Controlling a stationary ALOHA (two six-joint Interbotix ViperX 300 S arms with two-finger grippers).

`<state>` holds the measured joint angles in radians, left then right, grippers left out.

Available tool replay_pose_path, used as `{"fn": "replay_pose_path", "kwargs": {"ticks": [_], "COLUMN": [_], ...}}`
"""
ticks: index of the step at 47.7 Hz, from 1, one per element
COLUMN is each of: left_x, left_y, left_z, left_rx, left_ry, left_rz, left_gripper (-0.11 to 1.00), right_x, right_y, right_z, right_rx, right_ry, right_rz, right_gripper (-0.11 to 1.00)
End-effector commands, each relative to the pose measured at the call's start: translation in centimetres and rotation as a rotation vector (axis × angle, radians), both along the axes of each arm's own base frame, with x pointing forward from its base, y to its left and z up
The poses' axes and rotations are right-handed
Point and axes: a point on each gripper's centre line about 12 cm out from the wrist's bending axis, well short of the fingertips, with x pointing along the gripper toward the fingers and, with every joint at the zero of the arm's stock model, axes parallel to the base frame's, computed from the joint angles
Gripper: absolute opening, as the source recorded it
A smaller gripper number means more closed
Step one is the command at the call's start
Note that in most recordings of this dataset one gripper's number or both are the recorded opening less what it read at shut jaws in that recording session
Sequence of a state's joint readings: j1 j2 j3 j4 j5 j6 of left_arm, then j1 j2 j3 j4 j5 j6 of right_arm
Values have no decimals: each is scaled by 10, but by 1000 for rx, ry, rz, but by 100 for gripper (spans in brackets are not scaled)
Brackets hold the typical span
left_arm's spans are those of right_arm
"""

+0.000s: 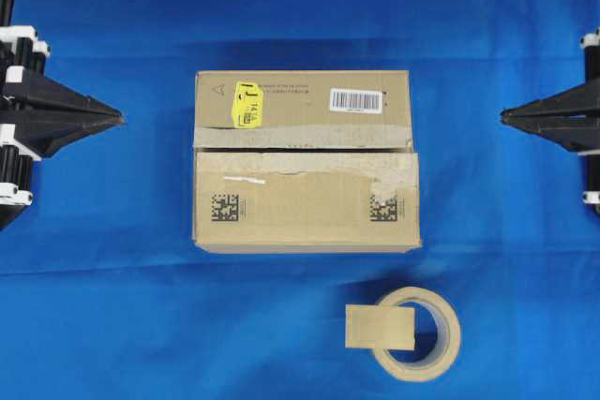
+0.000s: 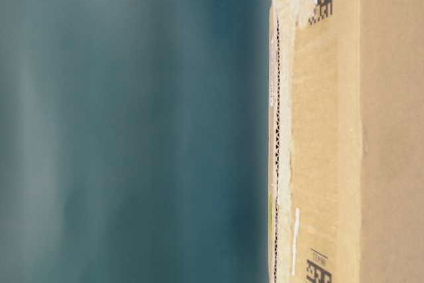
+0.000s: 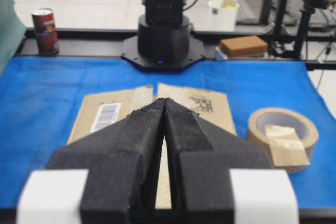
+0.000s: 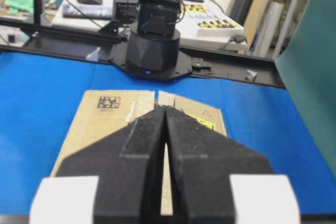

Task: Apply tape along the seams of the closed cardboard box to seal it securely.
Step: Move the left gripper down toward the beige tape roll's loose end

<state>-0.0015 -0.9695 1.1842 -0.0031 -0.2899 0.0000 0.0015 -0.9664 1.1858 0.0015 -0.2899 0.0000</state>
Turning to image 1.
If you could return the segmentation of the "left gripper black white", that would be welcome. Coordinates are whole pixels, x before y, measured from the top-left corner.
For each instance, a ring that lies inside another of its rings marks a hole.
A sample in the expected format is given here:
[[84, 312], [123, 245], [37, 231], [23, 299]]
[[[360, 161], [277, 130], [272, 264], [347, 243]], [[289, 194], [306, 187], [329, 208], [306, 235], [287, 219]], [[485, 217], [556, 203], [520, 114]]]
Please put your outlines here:
[[[1, 205], [28, 207], [33, 165], [85, 137], [120, 126], [125, 118], [99, 100], [43, 75], [49, 44], [31, 25], [1, 27]], [[37, 107], [87, 113], [15, 113]]]

